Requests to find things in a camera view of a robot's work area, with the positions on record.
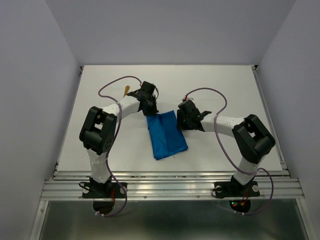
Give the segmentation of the blue cloth napkin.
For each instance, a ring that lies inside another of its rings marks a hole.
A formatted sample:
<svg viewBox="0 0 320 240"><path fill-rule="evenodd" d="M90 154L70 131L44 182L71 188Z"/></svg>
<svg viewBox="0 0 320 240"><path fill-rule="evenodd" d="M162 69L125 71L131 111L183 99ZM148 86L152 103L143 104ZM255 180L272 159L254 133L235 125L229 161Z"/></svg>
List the blue cloth napkin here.
<svg viewBox="0 0 320 240"><path fill-rule="evenodd" d="M147 116L154 158L162 160L188 150L186 139L177 128L177 117L173 110L155 116Z"/></svg>

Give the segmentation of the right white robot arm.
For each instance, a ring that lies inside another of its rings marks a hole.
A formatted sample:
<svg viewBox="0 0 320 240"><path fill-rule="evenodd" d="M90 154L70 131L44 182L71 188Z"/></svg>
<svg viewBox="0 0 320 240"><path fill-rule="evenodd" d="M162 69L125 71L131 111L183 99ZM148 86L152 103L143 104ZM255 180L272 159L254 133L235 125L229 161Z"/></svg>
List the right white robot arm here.
<svg viewBox="0 0 320 240"><path fill-rule="evenodd" d="M213 132L219 145L222 145L220 134L235 139L241 153L239 165L232 163L236 172L230 189L235 195L248 190L248 183L254 178L261 161L276 145L274 137L256 115L228 117L211 111L200 112L190 99L178 105L177 127L186 131Z"/></svg>

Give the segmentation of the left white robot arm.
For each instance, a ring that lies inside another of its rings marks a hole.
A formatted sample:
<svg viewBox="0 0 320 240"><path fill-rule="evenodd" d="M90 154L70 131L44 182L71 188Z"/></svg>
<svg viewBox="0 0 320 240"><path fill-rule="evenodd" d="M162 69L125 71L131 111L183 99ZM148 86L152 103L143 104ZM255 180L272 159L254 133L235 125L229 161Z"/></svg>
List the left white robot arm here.
<svg viewBox="0 0 320 240"><path fill-rule="evenodd" d="M95 191L100 197L111 193L112 175L107 168L107 158L116 136L120 130L121 121L131 114L142 112L144 116L155 116L158 113L156 86L142 82L140 88L127 93L121 100L107 107L96 106L88 110L87 116L79 134L88 153L91 175L87 185L80 184L87 191Z"/></svg>

